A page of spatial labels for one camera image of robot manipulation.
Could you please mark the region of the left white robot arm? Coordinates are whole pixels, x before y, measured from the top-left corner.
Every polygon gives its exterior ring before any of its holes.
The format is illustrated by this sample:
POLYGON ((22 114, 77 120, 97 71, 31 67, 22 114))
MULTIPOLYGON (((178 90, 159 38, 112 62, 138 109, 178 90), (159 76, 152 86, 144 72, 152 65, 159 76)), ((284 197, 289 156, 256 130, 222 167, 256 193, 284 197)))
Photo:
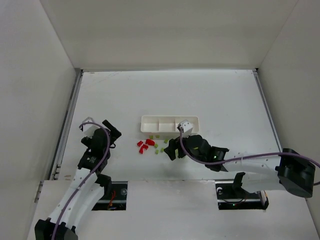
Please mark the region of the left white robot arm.
POLYGON ((37 240, 77 240, 83 218, 112 186, 111 177, 102 171, 121 132, 108 120, 98 124, 90 117, 79 128, 85 135, 81 143, 86 150, 60 202, 47 219, 39 219, 35 224, 37 240))

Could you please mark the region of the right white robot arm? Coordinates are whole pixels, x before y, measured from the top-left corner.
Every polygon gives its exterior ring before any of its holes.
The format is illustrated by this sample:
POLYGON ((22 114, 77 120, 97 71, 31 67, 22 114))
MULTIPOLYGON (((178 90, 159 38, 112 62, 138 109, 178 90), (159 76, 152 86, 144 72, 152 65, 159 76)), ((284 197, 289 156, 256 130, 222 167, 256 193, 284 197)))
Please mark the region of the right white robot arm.
POLYGON ((235 172, 232 183, 235 191, 282 190, 297 197, 311 198, 316 185, 318 164, 290 148, 254 155, 239 153, 227 158, 228 148, 211 146, 200 135, 192 135, 171 139, 164 152, 172 161, 187 156, 211 171, 235 172))

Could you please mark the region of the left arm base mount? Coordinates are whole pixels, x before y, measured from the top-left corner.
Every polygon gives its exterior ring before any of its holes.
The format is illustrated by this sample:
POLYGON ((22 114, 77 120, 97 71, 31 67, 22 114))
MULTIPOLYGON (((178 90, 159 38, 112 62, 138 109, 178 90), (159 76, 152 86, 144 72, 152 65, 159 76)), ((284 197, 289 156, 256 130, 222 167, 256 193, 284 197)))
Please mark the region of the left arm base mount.
POLYGON ((113 181, 104 190, 102 198, 94 205, 93 211, 125 211, 127 208, 128 182, 113 181))

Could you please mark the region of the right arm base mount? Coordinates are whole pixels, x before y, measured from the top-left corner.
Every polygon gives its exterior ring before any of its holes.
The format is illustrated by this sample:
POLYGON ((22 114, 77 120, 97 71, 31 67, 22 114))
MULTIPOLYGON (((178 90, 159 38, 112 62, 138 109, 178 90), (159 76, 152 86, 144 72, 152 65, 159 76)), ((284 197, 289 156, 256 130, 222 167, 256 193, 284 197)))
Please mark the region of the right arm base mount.
POLYGON ((244 172, 237 173, 234 180, 215 182, 219 210, 266 210, 269 199, 265 191, 249 193, 242 189, 244 172))

